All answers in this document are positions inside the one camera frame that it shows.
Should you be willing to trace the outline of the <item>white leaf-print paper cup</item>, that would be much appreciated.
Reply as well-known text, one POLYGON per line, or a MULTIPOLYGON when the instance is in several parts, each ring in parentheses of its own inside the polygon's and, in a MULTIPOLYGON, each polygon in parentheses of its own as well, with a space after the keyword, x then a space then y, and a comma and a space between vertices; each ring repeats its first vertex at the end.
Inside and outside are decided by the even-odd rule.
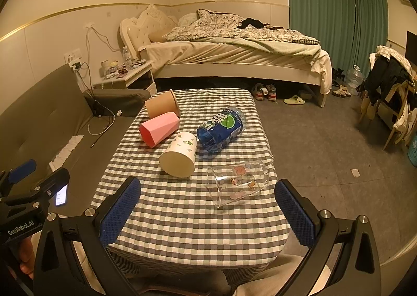
POLYGON ((190 177, 195 169, 196 150, 195 135, 190 132, 179 132, 159 157, 162 170, 173 177, 190 177))

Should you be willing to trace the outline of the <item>pink faceted cup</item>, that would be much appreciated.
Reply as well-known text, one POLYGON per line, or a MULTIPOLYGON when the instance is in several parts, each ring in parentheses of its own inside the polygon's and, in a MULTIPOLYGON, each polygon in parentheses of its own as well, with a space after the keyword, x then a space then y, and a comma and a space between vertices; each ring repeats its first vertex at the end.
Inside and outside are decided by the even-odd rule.
POLYGON ((180 119, 173 112, 163 113, 145 121, 139 126, 139 132, 144 143, 153 149, 172 133, 178 130, 180 119))

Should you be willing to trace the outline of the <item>brown paper cup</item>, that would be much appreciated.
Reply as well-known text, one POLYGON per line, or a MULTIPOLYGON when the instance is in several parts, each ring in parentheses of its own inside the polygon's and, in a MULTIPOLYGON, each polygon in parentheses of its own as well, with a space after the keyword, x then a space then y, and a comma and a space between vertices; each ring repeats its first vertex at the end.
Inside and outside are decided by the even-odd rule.
POLYGON ((151 119, 169 112, 180 118, 180 108, 173 90, 164 91, 148 99, 145 102, 145 107, 151 119))

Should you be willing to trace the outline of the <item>lit smartphone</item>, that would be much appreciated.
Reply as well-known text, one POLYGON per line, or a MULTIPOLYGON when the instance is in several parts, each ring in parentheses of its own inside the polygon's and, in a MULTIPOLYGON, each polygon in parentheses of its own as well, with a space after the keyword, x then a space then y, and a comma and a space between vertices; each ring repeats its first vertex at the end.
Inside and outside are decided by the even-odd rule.
POLYGON ((55 206, 63 206, 66 204, 67 188, 68 185, 65 185, 57 192, 55 195, 55 206))

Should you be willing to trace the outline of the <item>white paper strip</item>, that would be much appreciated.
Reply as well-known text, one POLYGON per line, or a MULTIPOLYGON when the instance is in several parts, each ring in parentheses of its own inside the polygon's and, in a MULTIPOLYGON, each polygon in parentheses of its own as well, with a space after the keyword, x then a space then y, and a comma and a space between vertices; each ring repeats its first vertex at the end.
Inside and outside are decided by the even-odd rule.
POLYGON ((54 157, 52 161, 49 162, 49 167, 52 172, 58 170, 63 166, 65 161, 69 158, 72 151, 77 147, 77 145, 83 139, 83 135, 72 136, 64 148, 54 157))

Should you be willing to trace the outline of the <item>grey sofa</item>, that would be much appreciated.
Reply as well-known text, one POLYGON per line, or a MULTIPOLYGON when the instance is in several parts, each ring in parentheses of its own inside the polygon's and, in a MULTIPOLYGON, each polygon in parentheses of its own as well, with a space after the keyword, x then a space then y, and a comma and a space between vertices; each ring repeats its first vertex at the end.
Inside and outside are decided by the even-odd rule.
POLYGON ((26 91, 1 114, 1 169, 33 159, 35 172, 15 184, 11 196, 26 194, 51 173, 49 162, 72 136, 83 139, 63 167, 69 171, 66 204, 50 210, 81 214, 93 200, 101 177, 121 139, 151 94, 146 89, 82 92, 64 65, 26 91))

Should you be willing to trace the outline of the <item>grey checked tablecloth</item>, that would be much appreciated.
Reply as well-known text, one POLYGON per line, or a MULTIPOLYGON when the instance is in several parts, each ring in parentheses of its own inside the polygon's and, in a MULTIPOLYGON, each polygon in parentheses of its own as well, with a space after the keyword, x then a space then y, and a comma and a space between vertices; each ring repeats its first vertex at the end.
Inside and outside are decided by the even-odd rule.
POLYGON ((129 176, 139 179, 141 196, 111 249, 119 256, 163 272, 263 268, 283 250, 290 226, 274 198, 277 174, 268 139, 249 91, 237 88, 175 92, 180 129, 198 126, 224 108, 243 111, 246 128, 217 154, 196 152, 194 174, 176 178, 159 165, 164 141, 147 147, 139 133, 148 119, 141 110, 121 139, 93 195, 99 206, 129 176), (262 162, 268 182, 260 192, 216 208, 206 187, 211 166, 262 162))

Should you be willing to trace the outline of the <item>clear glass with stickers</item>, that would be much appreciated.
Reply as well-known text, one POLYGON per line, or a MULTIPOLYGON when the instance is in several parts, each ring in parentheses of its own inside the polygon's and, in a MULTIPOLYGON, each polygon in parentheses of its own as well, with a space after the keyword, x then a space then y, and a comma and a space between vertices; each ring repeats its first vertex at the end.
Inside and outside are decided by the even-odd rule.
POLYGON ((206 188, 216 208, 255 195, 269 183, 269 171, 262 161, 207 167, 206 188))

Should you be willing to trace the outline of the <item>white bedside table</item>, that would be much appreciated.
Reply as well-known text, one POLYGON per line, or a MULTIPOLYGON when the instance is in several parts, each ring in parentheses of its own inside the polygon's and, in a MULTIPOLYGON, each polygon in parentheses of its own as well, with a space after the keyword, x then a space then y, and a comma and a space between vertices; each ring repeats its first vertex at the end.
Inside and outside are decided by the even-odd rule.
POLYGON ((111 79, 101 79, 93 83, 94 89, 146 89, 151 95, 156 94, 157 87, 153 79, 152 61, 134 66, 123 75, 111 79))

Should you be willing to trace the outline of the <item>green slipper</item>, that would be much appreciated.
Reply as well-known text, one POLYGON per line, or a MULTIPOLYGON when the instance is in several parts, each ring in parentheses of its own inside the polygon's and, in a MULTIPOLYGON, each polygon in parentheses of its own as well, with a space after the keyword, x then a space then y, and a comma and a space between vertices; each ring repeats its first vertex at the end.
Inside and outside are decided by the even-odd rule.
POLYGON ((305 104, 305 100, 297 95, 294 95, 291 98, 286 98, 283 100, 283 102, 286 105, 290 105, 290 106, 301 106, 305 104))

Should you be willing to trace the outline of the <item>large water jug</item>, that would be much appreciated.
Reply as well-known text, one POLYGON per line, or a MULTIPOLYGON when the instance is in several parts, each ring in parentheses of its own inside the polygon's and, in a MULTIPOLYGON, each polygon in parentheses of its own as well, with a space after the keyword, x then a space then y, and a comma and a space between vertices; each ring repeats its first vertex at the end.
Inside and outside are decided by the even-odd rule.
POLYGON ((362 84, 363 80, 364 76, 360 71, 360 67, 358 65, 353 65, 353 67, 346 72, 345 77, 345 83, 348 92, 353 96, 357 96, 357 87, 359 87, 362 84))

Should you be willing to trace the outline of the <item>blue label plastic bottle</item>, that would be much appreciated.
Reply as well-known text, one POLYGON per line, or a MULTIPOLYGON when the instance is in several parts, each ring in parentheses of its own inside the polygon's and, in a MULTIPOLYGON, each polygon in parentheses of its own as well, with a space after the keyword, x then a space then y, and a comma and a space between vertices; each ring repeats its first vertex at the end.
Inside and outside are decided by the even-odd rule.
POLYGON ((203 150, 218 153, 236 139, 246 128, 241 109, 227 107, 197 128, 197 139, 203 150))

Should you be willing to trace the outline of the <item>bed with cream sheets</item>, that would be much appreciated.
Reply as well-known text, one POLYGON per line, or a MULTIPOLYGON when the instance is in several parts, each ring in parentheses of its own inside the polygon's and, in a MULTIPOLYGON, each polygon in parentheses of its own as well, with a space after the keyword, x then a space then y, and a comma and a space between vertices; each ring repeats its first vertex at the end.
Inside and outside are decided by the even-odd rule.
POLYGON ((196 12, 181 19, 149 5, 138 17, 123 19, 119 35, 129 52, 152 61, 158 79, 185 77, 242 77, 310 85, 324 107, 332 84, 328 52, 306 45, 244 38, 204 38, 166 41, 176 26, 197 20, 196 12))

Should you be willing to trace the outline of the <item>patterned duvet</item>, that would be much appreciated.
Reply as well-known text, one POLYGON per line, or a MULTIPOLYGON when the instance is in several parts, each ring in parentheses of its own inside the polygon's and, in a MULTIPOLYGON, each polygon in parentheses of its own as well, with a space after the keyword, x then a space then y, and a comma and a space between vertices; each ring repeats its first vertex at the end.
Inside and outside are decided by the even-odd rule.
POLYGON ((237 14, 198 9, 197 20, 187 26, 176 26, 164 35, 166 41, 197 41, 204 38, 244 38, 319 45, 320 42, 301 32, 264 24, 259 20, 237 14))

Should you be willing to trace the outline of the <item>wall power strip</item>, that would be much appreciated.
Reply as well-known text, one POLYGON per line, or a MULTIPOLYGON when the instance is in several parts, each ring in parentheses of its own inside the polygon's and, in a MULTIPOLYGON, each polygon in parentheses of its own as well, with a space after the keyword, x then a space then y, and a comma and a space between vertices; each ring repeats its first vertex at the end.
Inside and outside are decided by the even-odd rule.
POLYGON ((74 58, 69 62, 69 67, 72 68, 73 72, 76 72, 81 68, 81 60, 79 58, 74 58))

